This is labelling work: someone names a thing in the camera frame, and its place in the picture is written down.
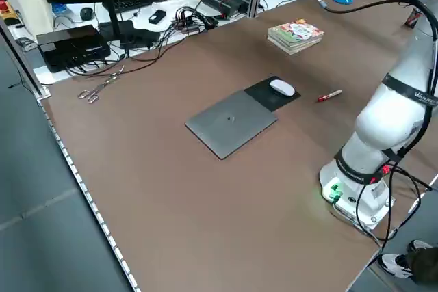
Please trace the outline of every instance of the computer mouse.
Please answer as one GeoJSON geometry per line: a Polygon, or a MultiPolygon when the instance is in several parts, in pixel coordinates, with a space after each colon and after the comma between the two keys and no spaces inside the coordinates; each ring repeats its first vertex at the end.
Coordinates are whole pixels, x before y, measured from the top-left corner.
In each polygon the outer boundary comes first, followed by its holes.
{"type": "Polygon", "coordinates": [[[294,87],[292,87],[287,82],[284,82],[283,80],[275,79],[272,80],[269,84],[272,87],[272,89],[276,90],[282,95],[292,97],[295,94],[294,87]]]}
{"type": "Polygon", "coordinates": [[[91,21],[93,19],[93,10],[89,7],[84,7],[81,9],[81,20],[91,21]]]}

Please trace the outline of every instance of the keyboard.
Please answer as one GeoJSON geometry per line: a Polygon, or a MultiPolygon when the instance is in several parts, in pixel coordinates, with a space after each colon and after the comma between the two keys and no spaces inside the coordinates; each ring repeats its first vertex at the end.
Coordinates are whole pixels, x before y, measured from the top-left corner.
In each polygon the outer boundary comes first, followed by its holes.
{"type": "MultiPolygon", "coordinates": [[[[154,2],[162,2],[166,0],[131,0],[131,1],[117,1],[114,3],[114,7],[116,8],[116,14],[128,12],[129,10],[137,10],[141,7],[146,7],[152,5],[154,2]]],[[[106,3],[103,4],[103,7],[108,10],[108,6],[106,3]]]]}

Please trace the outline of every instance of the stack of books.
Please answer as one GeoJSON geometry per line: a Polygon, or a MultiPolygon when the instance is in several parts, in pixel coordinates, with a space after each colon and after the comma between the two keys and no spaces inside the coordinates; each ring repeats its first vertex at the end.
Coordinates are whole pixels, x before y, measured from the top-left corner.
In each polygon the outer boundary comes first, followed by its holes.
{"type": "Polygon", "coordinates": [[[319,43],[323,35],[323,31],[305,20],[278,25],[268,30],[268,40],[289,55],[319,43]]]}

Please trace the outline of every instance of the shoe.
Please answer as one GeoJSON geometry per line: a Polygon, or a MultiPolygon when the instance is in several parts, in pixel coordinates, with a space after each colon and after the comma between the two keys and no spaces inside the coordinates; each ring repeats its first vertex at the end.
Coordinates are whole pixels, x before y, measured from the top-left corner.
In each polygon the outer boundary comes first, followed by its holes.
{"type": "Polygon", "coordinates": [[[432,248],[430,244],[420,241],[419,239],[414,239],[407,246],[408,252],[414,252],[417,251],[418,249],[429,249],[429,248],[432,248]]]}
{"type": "Polygon", "coordinates": [[[382,254],[377,258],[377,263],[389,275],[398,278],[408,278],[413,275],[403,254],[382,254]]]}

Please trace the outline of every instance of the white mouse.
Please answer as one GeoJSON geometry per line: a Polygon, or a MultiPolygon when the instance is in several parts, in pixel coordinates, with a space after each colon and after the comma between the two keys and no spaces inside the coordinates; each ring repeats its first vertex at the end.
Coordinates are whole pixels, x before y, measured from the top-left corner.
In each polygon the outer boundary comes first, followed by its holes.
{"type": "Polygon", "coordinates": [[[270,83],[270,86],[279,92],[282,95],[292,97],[295,94],[295,89],[287,82],[284,82],[283,80],[272,80],[270,83]]]}

